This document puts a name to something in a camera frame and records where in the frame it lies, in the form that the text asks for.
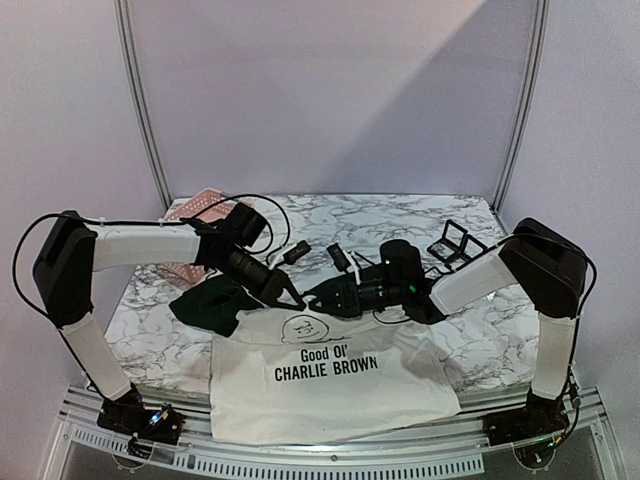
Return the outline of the white and green t-shirt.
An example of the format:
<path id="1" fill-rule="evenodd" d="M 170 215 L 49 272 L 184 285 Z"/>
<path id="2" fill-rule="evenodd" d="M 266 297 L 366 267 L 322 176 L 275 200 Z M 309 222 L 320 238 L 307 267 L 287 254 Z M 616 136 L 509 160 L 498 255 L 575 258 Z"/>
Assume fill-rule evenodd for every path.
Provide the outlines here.
<path id="1" fill-rule="evenodd" d="M 270 308 L 225 275 L 185 291 L 170 310 L 212 335 L 216 441 L 338 442 L 460 411 L 426 327 L 398 311 L 342 320 Z"/>

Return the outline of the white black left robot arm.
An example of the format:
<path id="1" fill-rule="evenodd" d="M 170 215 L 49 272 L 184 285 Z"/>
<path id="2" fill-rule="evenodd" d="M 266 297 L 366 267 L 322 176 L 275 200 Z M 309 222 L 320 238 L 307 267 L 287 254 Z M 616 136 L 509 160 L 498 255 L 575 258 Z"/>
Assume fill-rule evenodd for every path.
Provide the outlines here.
<path id="1" fill-rule="evenodd" d="M 177 222 L 99 221 L 73 210 L 57 215 L 33 266 L 33 279 L 44 315 L 61 334 L 91 384 L 102 397 L 99 427 L 135 440 L 176 445 L 182 414 L 166 404 L 145 406 L 106 342 L 91 301 L 95 272 L 116 266 L 161 263 L 192 264 L 229 276 L 257 301 L 302 311 L 305 303 L 288 275 L 247 252 L 266 226 L 265 218 L 239 203 L 225 218 L 197 217 Z"/>

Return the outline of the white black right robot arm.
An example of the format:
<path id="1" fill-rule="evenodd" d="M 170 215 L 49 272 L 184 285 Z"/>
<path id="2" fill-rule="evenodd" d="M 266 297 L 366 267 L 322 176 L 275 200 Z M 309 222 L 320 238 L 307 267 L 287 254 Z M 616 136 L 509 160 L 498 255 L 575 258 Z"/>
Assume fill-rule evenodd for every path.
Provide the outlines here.
<path id="1" fill-rule="evenodd" d="M 434 325 L 483 296 L 519 285 L 539 320 L 534 377 L 524 406 L 485 416 L 483 431 L 492 446 L 541 439 L 547 450 L 571 435 L 575 423 L 563 398 L 579 404 L 571 363 L 584 300 L 597 279 L 595 265 L 581 248 L 526 218 L 475 257 L 463 245 L 455 247 L 441 262 L 463 259 L 464 264 L 437 279 L 428 277 L 419 250 L 406 240 L 383 243 L 380 263 L 353 272 L 346 271 L 347 255 L 338 245 L 328 251 L 341 273 L 306 295 L 311 310 L 344 319 L 399 306 L 410 320 Z"/>

